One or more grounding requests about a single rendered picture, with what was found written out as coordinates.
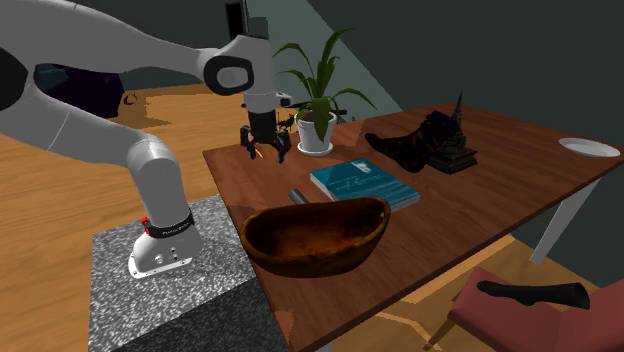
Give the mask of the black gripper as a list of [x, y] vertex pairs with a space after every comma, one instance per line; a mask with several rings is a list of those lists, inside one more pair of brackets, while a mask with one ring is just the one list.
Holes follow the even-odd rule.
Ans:
[[266, 113], [248, 112], [249, 126], [240, 128], [240, 145], [245, 147], [251, 159], [255, 159], [257, 151], [255, 143], [276, 145], [279, 163], [283, 163], [285, 155], [291, 149], [290, 133], [287, 127], [278, 126], [275, 110]]

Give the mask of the green plant in white pot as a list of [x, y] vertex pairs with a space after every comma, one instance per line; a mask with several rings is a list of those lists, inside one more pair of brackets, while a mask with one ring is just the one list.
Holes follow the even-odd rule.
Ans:
[[344, 88], [331, 96], [325, 94], [335, 71], [335, 62], [340, 59], [339, 56], [332, 56], [333, 48], [336, 42], [349, 31], [353, 31], [353, 28], [335, 31], [329, 37], [324, 45], [316, 70], [312, 69], [308, 56], [297, 43], [286, 43], [273, 54], [273, 56], [277, 56], [286, 50], [296, 50], [304, 58], [310, 71], [310, 75], [306, 76], [299, 70], [285, 70], [285, 73], [290, 73], [297, 77], [310, 98], [309, 101], [297, 107], [298, 112], [294, 117], [301, 139], [298, 149], [308, 155], [324, 155], [331, 150], [331, 135], [340, 111], [336, 101], [337, 96], [343, 94], [356, 95], [374, 109], [377, 109], [368, 97], [353, 88]]

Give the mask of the teal book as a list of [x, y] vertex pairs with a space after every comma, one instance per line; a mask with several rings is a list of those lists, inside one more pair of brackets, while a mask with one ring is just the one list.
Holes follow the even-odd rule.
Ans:
[[421, 198], [418, 191], [365, 158], [312, 171], [310, 180], [332, 201], [378, 197], [389, 203], [392, 212]]

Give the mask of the brown wooden bowl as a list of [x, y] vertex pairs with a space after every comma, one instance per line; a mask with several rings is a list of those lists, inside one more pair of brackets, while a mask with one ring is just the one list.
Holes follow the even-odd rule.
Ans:
[[329, 277], [361, 265], [390, 216], [389, 203], [378, 197], [288, 205], [250, 216], [239, 236], [252, 262], [272, 274]]

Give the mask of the dark patterned sock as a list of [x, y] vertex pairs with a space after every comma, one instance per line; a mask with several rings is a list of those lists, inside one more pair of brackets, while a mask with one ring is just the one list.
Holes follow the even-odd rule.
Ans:
[[394, 160], [406, 171], [418, 173], [434, 152], [459, 129], [460, 125], [453, 118], [434, 110], [408, 135], [381, 138], [367, 133], [365, 139], [375, 151]]

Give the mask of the dark pagoda figure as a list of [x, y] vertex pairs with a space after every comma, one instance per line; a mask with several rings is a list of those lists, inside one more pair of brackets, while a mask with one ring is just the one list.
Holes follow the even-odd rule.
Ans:
[[455, 174], [472, 166], [478, 161], [476, 150], [466, 146], [466, 136], [462, 130], [462, 98], [460, 92], [451, 118], [458, 123], [459, 129], [427, 161], [427, 164], [445, 174]]

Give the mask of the dark purple sofa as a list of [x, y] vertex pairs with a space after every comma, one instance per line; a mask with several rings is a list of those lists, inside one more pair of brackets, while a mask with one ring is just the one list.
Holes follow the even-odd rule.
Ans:
[[118, 74], [44, 63], [34, 81], [45, 94], [102, 118], [115, 118], [125, 92]]

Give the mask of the speckled grey robot stand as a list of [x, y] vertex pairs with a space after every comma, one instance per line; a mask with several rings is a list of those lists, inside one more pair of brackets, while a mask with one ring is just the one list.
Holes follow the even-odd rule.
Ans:
[[190, 208], [204, 247], [163, 274], [129, 273], [139, 222], [93, 236], [88, 352], [289, 352], [222, 198]]

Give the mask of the wooden table with white legs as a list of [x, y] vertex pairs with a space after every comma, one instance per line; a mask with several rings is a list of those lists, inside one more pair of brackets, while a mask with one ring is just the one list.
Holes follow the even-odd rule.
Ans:
[[433, 168], [406, 172], [365, 140], [369, 132], [395, 137], [414, 131], [426, 116], [423, 108], [340, 124], [333, 131], [333, 150], [323, 157], [292, 150], [279, 159], [265, 146], [259, 157], [251, 158], [236, 144], [204, 152], [236, 226], [257, 211], [287, 205], [293, 189], [312, 202], [324, 201], [311, 172], [358, 158], [372, 161], [421, 195], [417, 204], [391, 215], [378, 246], [348, 273], [289, 279], [257, 270], [289, 352], [316, 352], [624, 165], [624, 146], [615, 157], [583, 156], [562, 145], [562, 131], [472, 107], [462, 114], [477, 164], [452, 175]]

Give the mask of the black sock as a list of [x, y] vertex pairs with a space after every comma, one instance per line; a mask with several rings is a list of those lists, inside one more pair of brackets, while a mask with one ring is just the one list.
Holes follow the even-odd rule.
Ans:
[[585, 310], [590, 309], [589, 294], [580, 282], [523, 286], [482, 280], [477, 283], [477, 288], [490, 296], [510, 298], [525, 306], [532, 306], [537, 302], [547, 302]]

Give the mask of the white plate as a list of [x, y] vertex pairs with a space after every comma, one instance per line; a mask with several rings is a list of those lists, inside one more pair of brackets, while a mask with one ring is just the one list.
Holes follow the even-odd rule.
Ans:
[[567, 137], [559, 139], [558, 142], [564, 148], [584, 156], [613, 158], [621, 155], [618, 149], [594, 140]]

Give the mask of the red chair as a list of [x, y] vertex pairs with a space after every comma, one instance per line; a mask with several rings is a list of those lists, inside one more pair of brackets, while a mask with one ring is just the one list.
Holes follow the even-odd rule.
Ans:
[[588, 293], [589, 310], [547, 302], [525, 306], [480, 291], [482, 280], [511, 285], [475, 268], [425, 351], [459, 326], [496, 352], [624, 352], [624, 279]]

